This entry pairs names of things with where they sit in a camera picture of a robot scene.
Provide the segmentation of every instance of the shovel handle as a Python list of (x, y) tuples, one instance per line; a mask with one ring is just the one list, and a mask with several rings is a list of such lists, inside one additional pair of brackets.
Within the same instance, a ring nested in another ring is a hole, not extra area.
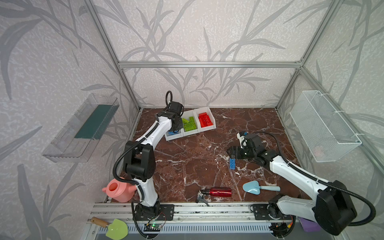
[(108, 227), (108, 225), (109, 225), (109, 222), (101, 220), (101, 219), (99, 219), (97, 217), (91, 218), (91, 223), (94, 223), (94, 224), (99, 225), (101, 227)]

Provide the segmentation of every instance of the marble surface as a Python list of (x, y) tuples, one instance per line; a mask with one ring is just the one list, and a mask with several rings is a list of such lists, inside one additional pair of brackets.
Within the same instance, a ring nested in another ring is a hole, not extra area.
[[(160, 109), (144, 109), (138, 123), (137, 139), (153, 124)], [(161, 202), (193, 202), (199, 189), (230, 187), (232, 197), (205, 197), (209, 202), (268, 201), (278, 192), (261, 190), (260, 195), (245, 192), (242, 185), (257, 180), (260, 185), (280, 186), (283, 194), (298, 197), (303, 193), (296, 186), (255, 163), (236, 160), (236, 169), (229, 169), (226, 150), (238, 146), (239, 131), (267, 131), (276, 134), (284, 155), (297, 163), (288, 137), (273, 108), (211, 108), (217, 128), (187, 137), (166, 141), (162, 138), (155, 149), (156, 171), (153, 176)], [(272, 137), (262, 134), (267, 148), (277, 151)]]

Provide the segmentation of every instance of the patterned wallpaper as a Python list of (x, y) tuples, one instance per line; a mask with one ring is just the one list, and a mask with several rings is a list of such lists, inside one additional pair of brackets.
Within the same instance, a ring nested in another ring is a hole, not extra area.
[[(82, 1), (0, 1), (0, 239), (79, 239), (137, 115)], [(120, 107), (87, 163), (41, 153), (90, 93)]]
[(383, 3), (344, 2), (306, 65), (382, 154)]
[[(120, 61), (297, 61), (330, 2), (94, 0)], [(293, 70), (125, 72), (142, 106), (164, 106), (168, 90), (186, 106), (274, 106)]]
[[(361, 150), (361, 147), (355, 148), (335, 162), (315, 161), (290, 115), (292, 107), (304, 90), (313, 89), (305, 78), (299, 76), (288, 97), (278, 110), (286, 133), (292, 140), (296, 154), (299, 155), (301, 166), (321, 178), (329, 181), (338, 180), (344, 183), (348, 190), (364, 196), (375, 205), (377, 214), (371, 223), (345, 229), (350, 240), (382, 239), (384, 234), (384, 178), (382, 174), (375, 169)], [(352, 198), (352, 201), (358, 212), (355, 221), (364, 219), (369, 213), (368, 206), (355, 198)]]

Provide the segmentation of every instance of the red bottle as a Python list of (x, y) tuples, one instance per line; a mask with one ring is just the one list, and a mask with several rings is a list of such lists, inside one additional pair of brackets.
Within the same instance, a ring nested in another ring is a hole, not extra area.
[(212, 187), (210, 189), (201, 190), (204, 195), (217, 196), (217, 197), (231, 197), (232, 189), (229, 187)]

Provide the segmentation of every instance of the white divided tray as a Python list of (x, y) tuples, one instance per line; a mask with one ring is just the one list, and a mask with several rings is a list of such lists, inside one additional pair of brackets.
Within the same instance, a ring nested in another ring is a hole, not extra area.
[[(201, 127), (200, 120), (199, 120), (200, 113), (207, 113), (213, 125), (207, 126), (207, 127)], [(184, 128), (182, 128), (181, 130), (179, 130), (177, 134), (174, 134), (174, 135), (169, 135), (169, 133), (167, 132), (164, 135), (167, 141), (216, 128), (216, 120), (211, 112), (211, 109), (209, 109), (209, 107), (196, 108), (193, 110), (185, 111), (181, 117), (187, 120), (189, 120), (189, 117), (193, 117), (195, 119), (197, 129), (185, 132)]]

